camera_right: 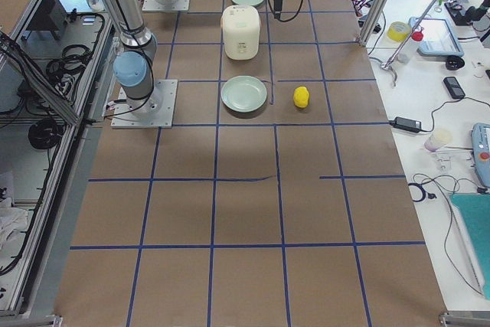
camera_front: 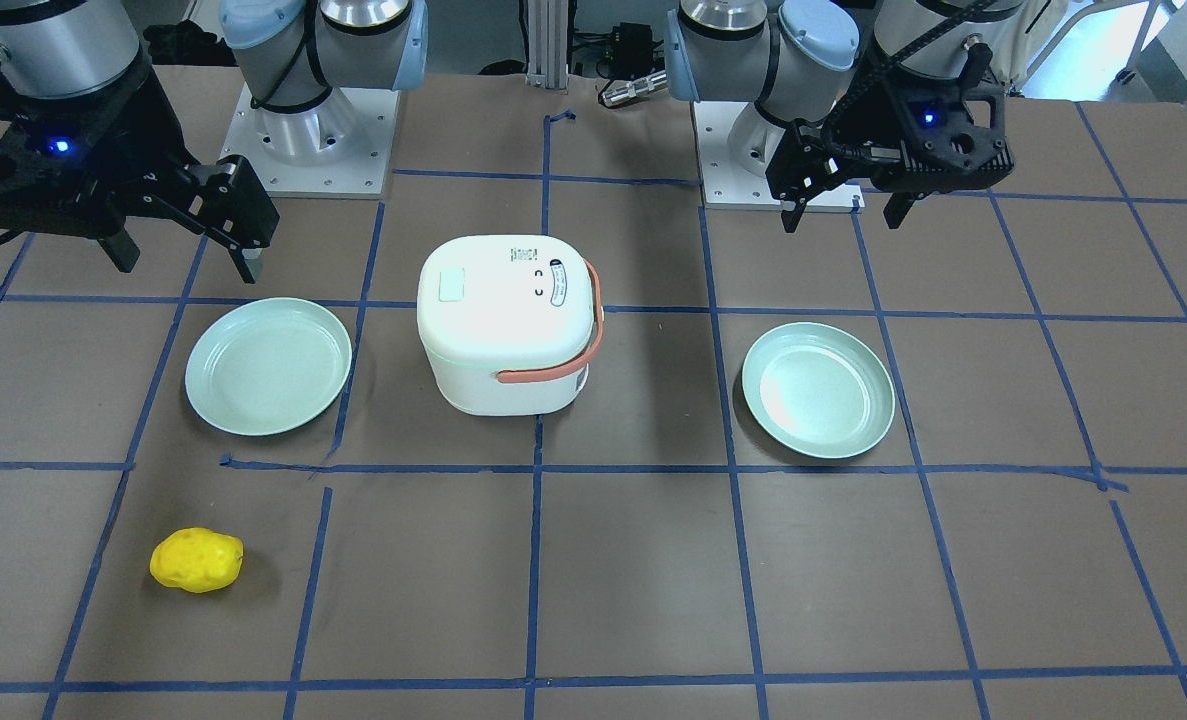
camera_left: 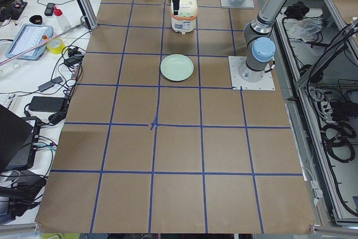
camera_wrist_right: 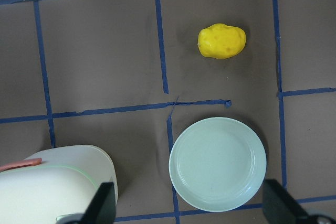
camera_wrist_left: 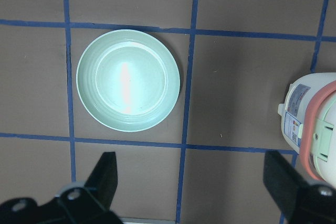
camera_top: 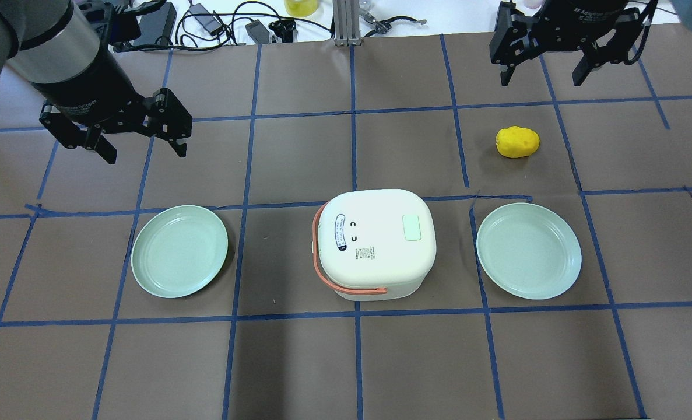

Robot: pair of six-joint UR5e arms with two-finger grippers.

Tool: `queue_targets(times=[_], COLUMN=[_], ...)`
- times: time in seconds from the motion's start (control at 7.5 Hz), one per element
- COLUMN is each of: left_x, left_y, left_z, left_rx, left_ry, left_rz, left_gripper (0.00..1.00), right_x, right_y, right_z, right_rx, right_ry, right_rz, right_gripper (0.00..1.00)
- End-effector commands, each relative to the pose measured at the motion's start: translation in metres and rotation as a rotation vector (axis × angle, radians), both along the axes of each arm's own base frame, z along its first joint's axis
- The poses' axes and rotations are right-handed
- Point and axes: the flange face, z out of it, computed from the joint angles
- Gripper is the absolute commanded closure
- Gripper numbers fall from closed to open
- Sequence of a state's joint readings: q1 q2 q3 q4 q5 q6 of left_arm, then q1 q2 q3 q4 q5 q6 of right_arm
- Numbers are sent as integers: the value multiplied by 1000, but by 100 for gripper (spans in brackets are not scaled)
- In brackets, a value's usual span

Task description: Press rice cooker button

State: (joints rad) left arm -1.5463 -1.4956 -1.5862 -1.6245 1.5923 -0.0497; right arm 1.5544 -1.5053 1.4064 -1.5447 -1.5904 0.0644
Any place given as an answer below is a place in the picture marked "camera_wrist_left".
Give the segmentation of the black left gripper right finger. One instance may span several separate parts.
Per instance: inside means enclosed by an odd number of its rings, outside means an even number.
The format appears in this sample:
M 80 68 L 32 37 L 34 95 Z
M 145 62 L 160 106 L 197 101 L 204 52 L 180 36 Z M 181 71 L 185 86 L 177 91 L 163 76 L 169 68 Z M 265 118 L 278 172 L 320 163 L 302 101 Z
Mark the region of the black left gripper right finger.
M 335 223 L 335 188 L 307 181 L 278 151 L 265 153 L 263 183 L 288 223 Z

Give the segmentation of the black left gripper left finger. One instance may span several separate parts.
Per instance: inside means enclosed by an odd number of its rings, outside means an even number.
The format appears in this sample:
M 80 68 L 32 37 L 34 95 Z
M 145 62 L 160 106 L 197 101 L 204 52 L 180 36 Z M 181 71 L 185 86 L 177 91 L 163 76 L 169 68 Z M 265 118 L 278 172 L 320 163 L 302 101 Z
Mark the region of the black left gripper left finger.
M 110 210 L 118 185 L 115 152 L 104 152 L 83 185 L 71 185 L 49 202 L 28 197 L 1 204 L 1 223 L 122 223 Z

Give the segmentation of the green plate near left arm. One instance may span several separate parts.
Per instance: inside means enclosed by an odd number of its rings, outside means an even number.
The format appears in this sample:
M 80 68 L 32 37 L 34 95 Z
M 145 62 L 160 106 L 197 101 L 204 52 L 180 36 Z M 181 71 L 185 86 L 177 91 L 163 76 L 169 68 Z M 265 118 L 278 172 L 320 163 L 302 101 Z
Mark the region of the green plate near left arm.
M 77 92 L 87 112 L 121 132 L 144 131 L 165 120 L 180 86 L 171 52 L 137 30 L 115 30 L 93 40 L 76 71 Z

